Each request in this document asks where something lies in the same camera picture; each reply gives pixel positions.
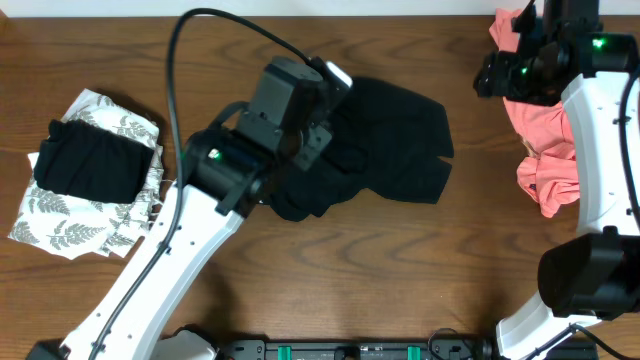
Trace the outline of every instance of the green led light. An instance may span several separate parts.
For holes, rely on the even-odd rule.
[[[208,156],[209,159],[220,161],[220,159],[222,158],[222,153],[218,149],[211,149]]]
[[[600,49],[601,47],[604,46],[604,44],[606,44],[607,42],[604,39],[593,39],[592,41],[593,46]]]

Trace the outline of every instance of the fabric pile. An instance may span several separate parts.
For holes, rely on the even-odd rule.
[[[502,51],[515,52],[519,34],[511,29],[511,19],[522,11],[498,9],[489,32]],[[542,215],[550,218],[561,205],[580,198],[576,151],[569,118],[562,103],[543,107],[504,99],[511,123],[529,152],[517,170],[518,185],[540,204]]]
[[[291,169],[267,204],[283,219],[320,217],[369,188],[397,201],[435,204],[449,178],[453,142],[444,107],[364,77],[329,118],[333,139],[313,166]]]
[[[69,259],[126,256],[160,197],[158,127],[84,90],[49,130],[40,153],[28,155],[35,177],[9,237]]]

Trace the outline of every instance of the black fabric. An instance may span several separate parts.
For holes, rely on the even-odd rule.
[[[38,187],[104,203],[129,204],[144,185],[153,150],[83,121],[49,124],[33,170]]]
[[[370,188],[387,199],[435,204],[451,165],[453,143],[444,107],[392,84],[354,78],[329,119],[333,140],[307,172],[290,169],[266,203],[301,221]]]

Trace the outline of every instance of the pink shirt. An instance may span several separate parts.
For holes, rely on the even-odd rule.
[[[511,19],[521,10],[498,9],[489,29],[498,48],[515,52],[519,34],[511,30]],[[573,135],[562,103],[543,107],[504,99],[507,114],[529,150],[517,170],[518,185],[540,204],[542,215],[552,217],[560,205],[580,198]]]

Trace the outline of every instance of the wooden table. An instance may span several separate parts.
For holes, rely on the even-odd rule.
[[[499,99],[471,87],[494,49],[491,17],[260,18],[256,22],[352,75],[378,77],[445,105],[456,147],[437,206],[368,190],[322,218],[290,223],[259,208],[205,266],[167,325],[197,323],[218,339],[426,338],[490,331],[536,291],[548,249],[571,240],[577,206],[553,219],[516,184],[525,156]],[[64,337],[106,294],[126,259],[74,261],[5,238],[47,124],[83,88],[126,94],[167,117],[164,57],[173,18],[0,19],[0,358]],[[606,18],[640,32],[637,17]],[[222,107],[249,99],[275,44],[228,21],[198,18],[179,46],[183,140]],[[126,99],[114,97],[128,104]],[[164,159],[173,169],[169,131]],[[594,331],[640,356],[640,319]]]

